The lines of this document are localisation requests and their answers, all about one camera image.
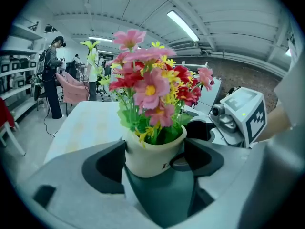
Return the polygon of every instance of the ceiling light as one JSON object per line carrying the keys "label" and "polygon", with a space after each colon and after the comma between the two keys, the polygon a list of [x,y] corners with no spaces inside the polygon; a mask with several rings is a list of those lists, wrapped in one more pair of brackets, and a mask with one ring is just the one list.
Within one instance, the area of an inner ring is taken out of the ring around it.
{"label": "ceiling light", "polygon": [[99,40],[99,41],[106,41],[106,42],[112,42],[111,39],[100,38],[100,37],[92,37],[92,36],[90,36],[89,39],[94,39],[94,40]]}
{"label": "ceiling light", "polygon": [[290,49],[287,50],[286,55],[288,55],[289,57],[291,57]]}
{"label": "ceiling light", "polygon": [[175,21],[194,42],[199,41],[199,38],[195,35],[192,29],[174,11],[170,11],[167,16]]}
{"label": "ceiling light", "polygon": [[103,50],[98,50],[99,52],[104,52],[104,53],[112,53],[112,52],[109,52],[109,51],[103,51]]}

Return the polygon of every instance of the flower pot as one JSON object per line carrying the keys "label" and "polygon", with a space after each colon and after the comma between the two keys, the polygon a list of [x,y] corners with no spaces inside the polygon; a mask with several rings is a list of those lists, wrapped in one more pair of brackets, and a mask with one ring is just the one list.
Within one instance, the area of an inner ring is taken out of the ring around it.
{"label": "flower pot", "polygon": [[128,130],[125,141],[127,143],[126,166],[136,176],[142,178],[154,177],[169,169],[170,161],[182,148],[186,138],[186,129],[182,126],[182,134],[170,143],[151,145],[139,142],[139,137]]}

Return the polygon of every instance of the white device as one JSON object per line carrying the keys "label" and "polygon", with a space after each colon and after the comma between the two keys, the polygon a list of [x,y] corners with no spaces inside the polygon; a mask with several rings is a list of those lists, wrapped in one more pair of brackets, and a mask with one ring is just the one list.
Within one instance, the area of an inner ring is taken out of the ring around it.
{"label": "white device", "polygon": [[241,87],[215,104],[209,114],[225,140],[236,145],[244,139],[249,147],[267,125],[264,95]]}

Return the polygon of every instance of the cable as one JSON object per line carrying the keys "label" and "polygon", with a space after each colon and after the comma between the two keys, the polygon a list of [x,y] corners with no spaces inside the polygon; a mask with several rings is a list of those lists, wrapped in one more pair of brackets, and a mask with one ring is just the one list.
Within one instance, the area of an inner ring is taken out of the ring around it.
{"label": "cable", "polygon": [[46,101],[47,101],[47,105],[48,105],[48,113],[47,113],[47,116],[46,116],[46,117],[44,117],[43,123],[44,123],[44,125],[46,126],[46,132],[47,132],[49,135],[51,135],[51,136],[55,137],[55,135],[50,134],[50,133],[48,132],[48,126],[47,126],[47,124],[45,123],[45,120],[46,120],[46,118],[48,117],[49,112],[50,112],[50,106],[49,106],[48,100],[46,99]]}

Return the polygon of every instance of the shelf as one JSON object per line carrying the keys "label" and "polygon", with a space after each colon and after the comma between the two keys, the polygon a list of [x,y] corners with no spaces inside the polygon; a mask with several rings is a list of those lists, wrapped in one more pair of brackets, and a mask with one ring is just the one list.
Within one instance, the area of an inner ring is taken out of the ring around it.
{"label": "shelf", "polygon": [[16,107],[13,111],[15,112],[14,119],[15,121],[22,116],[24,112],[26,112],[29,108],[36,104],[34,101],[34,97],[29,98],[28,100],[24,101],[21,105]]}
{"label": "shelf", "polygon": [[30,41],[44,38],[43,36],[39,35],[37,32],[16,23],[12,24],[10,28],[10,35],[27,39]]}
{"label": "shelf", "polygon": [[17,89],[12,89],[12,90],[9,90],[8,92],[6,92],[6,93],[0,95],[0,97],[1,97],[3,100],[5,100],[5,99],[7,99],[7,98],[9,98],[9,97],[11,97],[11,96],[17,94],[17,93],[20,93],[20,92],[26,90],[26,89],[30,89],[31,87],[32,87],[31,85],[25,85],[25,86],[20,87],[20,88],[17,88]]}
{"label": "shelf", "polygon": [[0,55],[32,55],[40,53],[38,50],[27,48],[3,47],[1,48]]}
{"label": "shelf", "polygon": [[26,69],[14,70],[14,71],[7,71],[7,72],[4,72],[4,73],[0,73],[0,77],[7,76],[7,75],[10,75],[10,74],[16,74],[16,73],[20,73],[20,72],[25,72],[25,71],[33,71],[35,69],[36,68],[26,68]]}

